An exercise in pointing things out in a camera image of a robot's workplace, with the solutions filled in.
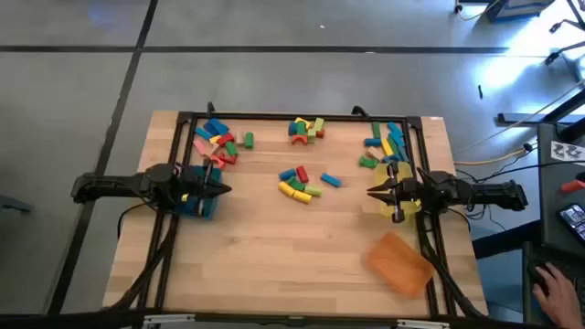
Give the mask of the black computer mouse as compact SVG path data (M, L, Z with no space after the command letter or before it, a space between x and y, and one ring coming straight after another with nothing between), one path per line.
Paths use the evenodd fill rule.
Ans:
M542 292L546 296L548 296L549 291L548 291L547 282L546 282L545 278L537 271L537 268L540 268L544 272L546 272L548 275L551 275L551 272L549 271L548 267L546 266L546 264L544 262L541 262L539 260L529 260L528 264L527 264L527 268L526 268L529 280L530 280L532 285L535 285L535 284L538 285L540 287L540 289L542 290Z

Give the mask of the person's hand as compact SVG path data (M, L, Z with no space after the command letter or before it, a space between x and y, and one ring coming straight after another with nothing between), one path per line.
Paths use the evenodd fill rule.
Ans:
M563 329L583 329L580 304L571 281L551 263L546 268L535 267L548 289L545 294L542 286L535 284L533 294L543 312L557 326Z

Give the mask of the orange plastic bin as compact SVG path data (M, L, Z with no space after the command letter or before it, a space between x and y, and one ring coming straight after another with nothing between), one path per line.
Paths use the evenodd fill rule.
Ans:
M408 298L420 297L434 273L431 263L393 232L372 248L366 264L393 292Z

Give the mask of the dark grey floor object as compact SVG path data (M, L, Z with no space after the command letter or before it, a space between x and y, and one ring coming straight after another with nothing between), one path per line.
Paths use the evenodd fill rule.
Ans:
M16 198L0 194L0 210L15 210L20 213L30 213L33 207Z

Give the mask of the blue plastic bin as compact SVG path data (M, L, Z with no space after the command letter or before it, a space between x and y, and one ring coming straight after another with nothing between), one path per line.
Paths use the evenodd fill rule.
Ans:
M193 175L203 176L206 172L206 168L201 165L190 165L189 171ZM222 172L213 168L210 173L210 177L216 181L222 182ZM178 205L175 207L175 212L183 216L190 216L196 218L203 218L211 220L215 214L218 205L218 197L213 199L199 199L197 196L186 196L185 200L179 200Z

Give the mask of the black side desk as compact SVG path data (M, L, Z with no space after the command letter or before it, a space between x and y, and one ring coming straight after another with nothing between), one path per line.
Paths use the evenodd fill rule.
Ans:
M576 291L585 324L585 239L572 233L558 217L558 212L570 205L585 208L585 189L563 194L560 188L585 173L585 161L558 161L550 156L550 142L566 143L558 136L562 125L541 124L537 128L538 178L540 197L541 238L522 247L524 321L531 324L550 324L534 297L533 286L527 274L529 260L553 264L572 283ZM585 136L570 142L585 147Z

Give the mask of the blue box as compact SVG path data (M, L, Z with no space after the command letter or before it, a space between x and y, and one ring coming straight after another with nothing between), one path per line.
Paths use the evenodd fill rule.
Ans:
M491 23L529 19L539 16L555 0L493 0L485 11Z

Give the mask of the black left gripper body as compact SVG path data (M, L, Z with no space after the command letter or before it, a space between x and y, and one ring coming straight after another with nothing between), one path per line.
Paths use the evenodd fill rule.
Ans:
M180 197L175 211L185 216L211 216L213 200L201 196L207 180L211 177L213 164L205 159L202 165L176 163L179 170Z

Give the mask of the black aluminium table frame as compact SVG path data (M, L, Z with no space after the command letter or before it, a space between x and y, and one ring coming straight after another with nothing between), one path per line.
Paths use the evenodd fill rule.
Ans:
M329 115L324 138L291 143L290 113L226 112L231 129L252 132L255 145L241 151L223 175L231 191L211 220L181 218L169 254L152 283L152 304L198 314L390 317L456 313L438 280L417 298L394 293L366 264L382 237L394 232L417 246L420 224L395 224L379 214L367 194L374 171L357 161L367 153L367 118ZM305 186L322 190L309 204L278 189L279 173L303 165ZM321 180L327 173L341 187Z

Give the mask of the silver metal bracket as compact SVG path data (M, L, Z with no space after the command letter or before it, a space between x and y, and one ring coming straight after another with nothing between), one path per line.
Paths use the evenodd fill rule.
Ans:
M451 329L451 326L442 322L399 319L396 329Z
M163 324L191 323L195 320L196 316L194 314L153 314L144 317L143 326L148 329L160 329L160 326Z

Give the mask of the yellow plastic bin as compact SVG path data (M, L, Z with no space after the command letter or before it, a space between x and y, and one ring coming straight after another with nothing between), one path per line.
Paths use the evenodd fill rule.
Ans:
M412 178L413 173L410 165L406 162L397 162L398 170L397 179L402 181L404 178ZM387 164L378 164L374 169L374 182L376 185L381 185L390 178L388 174ZM410 221L416 217L416 214L420 212L421 205L420 201L399 201L397 206L387 205L386 203L379 202L379 214L386 218L392 218L397 210L403 212L404 220Z

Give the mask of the smartphone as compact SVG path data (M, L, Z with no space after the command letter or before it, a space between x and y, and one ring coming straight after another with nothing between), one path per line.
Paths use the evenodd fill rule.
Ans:
M585 208L570 204L558 212L558 217L572 233L585 239Z

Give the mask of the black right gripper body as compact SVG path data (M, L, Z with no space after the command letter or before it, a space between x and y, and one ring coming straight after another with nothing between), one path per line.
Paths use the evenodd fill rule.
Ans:
M422 204L417 198L418 181L413 177L399 176L399 162L391 162L388 166L391 178L390 204L394 207L393 223L402 223L408 216L415 215L422 210Z

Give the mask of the white printed sticker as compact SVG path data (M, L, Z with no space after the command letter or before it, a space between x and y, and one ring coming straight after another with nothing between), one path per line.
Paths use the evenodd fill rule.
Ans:
M550 156L558 161L585 161L585 147L570 143L550 142Z

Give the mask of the black chair base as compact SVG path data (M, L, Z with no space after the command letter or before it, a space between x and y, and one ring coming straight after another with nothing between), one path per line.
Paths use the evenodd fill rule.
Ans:
M571 26L579 31L585 33L585 0L564 0L567 5L569 6L571 14L574 16L573 19L563 18L562 20L554 23L548 30L548 33L554 35L561 27L563 26ZM583 73L581 72L580 68L580 59L567 59L566 53L572 50L576 50L578 48L582 48L584 53L582 57L585 58L585 38L579 42L573 43L571 45L556 48L550 52L550 54L546 57L544 64L549 66L558 58L563 58L566 61L566 64L569 68L569 71L574 76L575 81L580 81L584 79Z

